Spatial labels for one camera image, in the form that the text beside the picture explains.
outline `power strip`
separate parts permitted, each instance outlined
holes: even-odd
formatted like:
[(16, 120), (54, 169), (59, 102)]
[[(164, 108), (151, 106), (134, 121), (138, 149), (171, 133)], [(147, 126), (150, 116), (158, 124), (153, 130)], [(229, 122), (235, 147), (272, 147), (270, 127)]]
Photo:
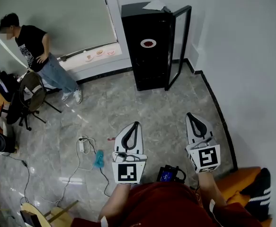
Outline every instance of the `power strip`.
[(84, 152), (84, 141), (83, 140), (79, 140), (79, 149), (80, 149), (80, 152)]

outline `jeans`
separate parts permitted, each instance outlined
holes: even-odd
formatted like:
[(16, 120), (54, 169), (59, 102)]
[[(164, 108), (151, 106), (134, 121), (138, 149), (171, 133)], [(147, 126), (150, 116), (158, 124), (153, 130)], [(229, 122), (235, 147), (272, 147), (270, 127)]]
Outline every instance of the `jeans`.
[(57, 58), (51, 53), (48, 55), (48, 62), (37, 73), (49, 85), (62, 89), (64, 93), (72, 93), (79, 88), (76, 81), (60, 66)]

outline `glass door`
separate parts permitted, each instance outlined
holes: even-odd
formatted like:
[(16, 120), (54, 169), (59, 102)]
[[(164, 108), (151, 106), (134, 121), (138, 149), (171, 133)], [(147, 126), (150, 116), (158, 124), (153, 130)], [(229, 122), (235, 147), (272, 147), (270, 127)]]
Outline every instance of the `glass door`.
[(179, 76), (185, 49), (187, 43), (187, 36), (189, 31), (191, 16), (191, 6), (185, 6), (173, 13), (171, 22), (171, 50), (169, 53), (169, 62), (167, 70), (167, 79), (165, 83), (165, 90), (169, 90), (171, 85)]

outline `black hair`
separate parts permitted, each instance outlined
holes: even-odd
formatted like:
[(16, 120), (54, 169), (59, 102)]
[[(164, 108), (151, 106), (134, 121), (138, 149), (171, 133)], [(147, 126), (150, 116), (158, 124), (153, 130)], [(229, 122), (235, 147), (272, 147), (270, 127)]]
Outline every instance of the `black hair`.
[(11, 27), (12, 25), (19, 26), (19, 18), (15, 13), (7, 14), (0, 19), (0, 32), (2, 32), (4, 28)]

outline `white shoe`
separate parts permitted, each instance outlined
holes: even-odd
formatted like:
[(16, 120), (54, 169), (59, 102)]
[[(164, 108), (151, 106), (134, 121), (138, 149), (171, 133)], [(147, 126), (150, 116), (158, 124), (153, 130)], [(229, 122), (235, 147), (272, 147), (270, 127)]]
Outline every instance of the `white shoe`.
[(64, 102), (68, 97), (70, 96), (71, 93), (63, 93), (63, 96), (61, 98), (62, 102)]
[(82, 102), (83, 97), (81, 89), (74, 91), (73, 96), (76, 98), (77, 104), (80, 104)]

